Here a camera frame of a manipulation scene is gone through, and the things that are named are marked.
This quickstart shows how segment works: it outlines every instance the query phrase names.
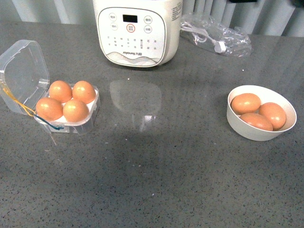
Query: eggshell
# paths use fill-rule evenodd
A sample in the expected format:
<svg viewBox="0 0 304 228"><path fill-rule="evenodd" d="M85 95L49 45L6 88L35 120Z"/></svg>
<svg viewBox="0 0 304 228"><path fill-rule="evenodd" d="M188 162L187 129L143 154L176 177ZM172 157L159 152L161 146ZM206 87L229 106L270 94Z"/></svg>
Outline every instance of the eggshell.
<svg viewBox="0 0 304 228"><path fill-rule="evenodd" d="M261 105L259 114L266 117L271 122L274 131L281 129L286 122L286 113L284 109L273 102L267 102Z"/></svg>
<svg viewBox="0 0 304 228"><path fill-rule="evenodd" d="M47 121L54 121L62 117L63 107L58 100L51 97L44 97L38 100L36 113Z"/></svg>
<svg viewBox="0 0 304 228"><path fill-rule="evenodd" d="M272 131L273 127L271 122L264 116L256 113L245 113L240 116L240 119L247 124L266 131Z"/></svg>
<svg viewBox="0 0 304 228"><path fill-rule="evenodd" d="M67 121L78 122L84 120L89 115L86 104L80 100L72 99L65 103L63 116Z"/></svg>
<svg viewBox="0 0 304 228"><path fill-rule="evenodd" d="M49 88L49 97L65 103L72 99L72 88L64 81L55 81Z"/></svg>
<svg viewBox="0 0 304 228"><path fill-rule="evenodd" d="M72 90L73 98L83 101L85 104L88 104L95 100L96 92L93 86L86 81L77 82Z"/></svg>
<svg viewBox="0 0 304 228"><path fill-rule="evenodd" d="M231 103L232 110L238 115L254 113L260 105L261 99L252 93L240 94Z"/></svg>

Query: plastic egg container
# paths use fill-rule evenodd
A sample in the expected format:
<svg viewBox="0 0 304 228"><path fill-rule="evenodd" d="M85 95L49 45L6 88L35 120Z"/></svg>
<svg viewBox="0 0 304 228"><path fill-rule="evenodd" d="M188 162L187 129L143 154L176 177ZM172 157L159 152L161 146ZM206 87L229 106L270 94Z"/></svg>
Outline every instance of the plastic egg container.
<svg viewBox="0 0 304 228"><path fill-rule="evenodd" d="M40 98L48 96L49 73L40 45L32 40L19 40L0 56L0 82L7 86L14 96L24 105L35 109ZM87 104L89 115L79 122L68 122L65 117L49 121L53 126L63 127L56 130L42 120L35 118L48 133L76 133L83 135L92 130L97 112L100 108L99 91L93 86L96 98ZM0 94L10 110L25 114L25 110L15 103L2 89Z"/></svg>
<svg viewBox="0 0 304 228"><path fill-rule="evenodd" d="M235 114L231 107L231 102L233 98L237 95L244 93L252 93L257 95L261 99L261 104L267 102L273 102L281 106L286 113L286 122L284 126L278 131L266 131L253 127L239 118L239 115ZM280 94L256 85L242 85L233 89L228 95L228 105L227 105L227 120L230 126L238 134L245 138L255 140L255 141L267 141L271 140L278 135L290 130L296 123L296 112L294 107Z"/></svg>

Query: plastic bag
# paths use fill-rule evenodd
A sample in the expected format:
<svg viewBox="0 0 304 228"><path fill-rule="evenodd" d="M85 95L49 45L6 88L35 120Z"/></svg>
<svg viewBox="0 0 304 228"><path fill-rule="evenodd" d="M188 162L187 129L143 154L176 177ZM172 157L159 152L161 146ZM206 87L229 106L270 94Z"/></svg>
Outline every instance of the plastic bag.
<svg viewBox="0 0 304 228"><path fill-rule="evenodd" d="M251 41L242 28L226 28L201 13L181 17L180 35L194 45L225 56L242 57L252 52Z"/></svg>

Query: brand logo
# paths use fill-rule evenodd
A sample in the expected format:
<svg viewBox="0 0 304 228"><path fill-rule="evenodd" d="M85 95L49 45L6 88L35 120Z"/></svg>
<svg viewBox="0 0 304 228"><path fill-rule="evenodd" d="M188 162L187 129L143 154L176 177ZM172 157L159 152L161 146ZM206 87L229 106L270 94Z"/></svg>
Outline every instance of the brand logo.
<svg viewBox="0 0 304 228"><path fill-rule="evenodd" d="M143 55L141 52L127 52L127 51L124 51L123 54L134 55L134 56L142 56Z"/></svg>

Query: digital display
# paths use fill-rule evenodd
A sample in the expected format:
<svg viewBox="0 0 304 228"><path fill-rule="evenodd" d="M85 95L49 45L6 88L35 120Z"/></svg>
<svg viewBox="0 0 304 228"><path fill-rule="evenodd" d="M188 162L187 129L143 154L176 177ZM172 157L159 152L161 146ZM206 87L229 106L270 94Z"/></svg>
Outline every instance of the digital display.
<svg viewBox="0 0 304 228"><path fill-rule="evenodd" d="M124 15L123 14L123 21L130 22L130 23L137 23L137 16L136 15Z"/></svg>

